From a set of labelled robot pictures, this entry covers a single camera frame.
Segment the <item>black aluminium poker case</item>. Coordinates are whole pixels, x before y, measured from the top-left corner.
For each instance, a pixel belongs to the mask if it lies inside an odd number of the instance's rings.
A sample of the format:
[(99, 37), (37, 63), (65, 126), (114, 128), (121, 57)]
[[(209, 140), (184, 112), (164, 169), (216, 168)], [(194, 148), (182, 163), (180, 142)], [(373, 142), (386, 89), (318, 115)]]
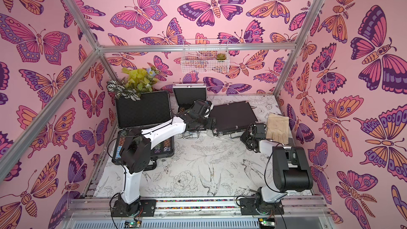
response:
[(258, 120), (247, 101), (214, 106), (209, 116), (216, 120), (212, 129), (214, 136), (225, 136), (245, 131)]

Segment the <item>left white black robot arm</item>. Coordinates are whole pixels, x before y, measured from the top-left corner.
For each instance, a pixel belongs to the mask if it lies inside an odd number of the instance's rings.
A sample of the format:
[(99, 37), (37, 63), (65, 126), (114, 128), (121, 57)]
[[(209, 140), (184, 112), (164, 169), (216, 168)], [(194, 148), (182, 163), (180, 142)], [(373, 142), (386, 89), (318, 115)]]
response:
[(151, 160), (151, 150), (163, 141), (186, 131), (200, 128), (212, 130), (216, 120), (209, 114), (213, 107), (210, 101), (197, 100), (190, 109), (176, 114), (165, 123), (150, 129), (130, 131), (120, 150), (125, 175), (120, 198), (125, 204), (139, 203), (141, 176)]

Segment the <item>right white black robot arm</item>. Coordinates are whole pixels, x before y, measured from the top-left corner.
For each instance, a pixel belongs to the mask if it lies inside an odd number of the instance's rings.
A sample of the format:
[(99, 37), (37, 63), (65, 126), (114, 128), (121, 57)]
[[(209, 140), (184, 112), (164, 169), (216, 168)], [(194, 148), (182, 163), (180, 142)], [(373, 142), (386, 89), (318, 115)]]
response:
[(263, 123), (249, 125), (240, 140), (248, 150), (269, 156), (263, 173), (266, 185), (256, 193), (258, 204), (275, 204), (289, 194), (313, 188), (311, 169), (302, 147), (267, 139)]

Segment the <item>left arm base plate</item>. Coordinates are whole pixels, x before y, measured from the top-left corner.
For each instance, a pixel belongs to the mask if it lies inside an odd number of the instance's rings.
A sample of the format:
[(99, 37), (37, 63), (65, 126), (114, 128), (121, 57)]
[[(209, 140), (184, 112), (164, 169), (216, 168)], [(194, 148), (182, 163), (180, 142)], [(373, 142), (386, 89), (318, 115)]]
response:
[(124, 200), (115, 201), (112, 208), (112, 217), (153, 217), (156, 209), (155, 199), (138, 199), (131, 204)]

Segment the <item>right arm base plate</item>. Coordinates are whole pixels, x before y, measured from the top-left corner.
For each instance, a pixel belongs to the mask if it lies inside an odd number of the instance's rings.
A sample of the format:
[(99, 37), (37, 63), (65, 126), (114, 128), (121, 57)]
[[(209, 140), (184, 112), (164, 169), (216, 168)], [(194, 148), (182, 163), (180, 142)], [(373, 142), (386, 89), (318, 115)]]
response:
[(284, 215), (282, 203), (279, 202), (265, 202), (256, 198), (239, 197), (236, 203), (240, 207), (242, 215)]

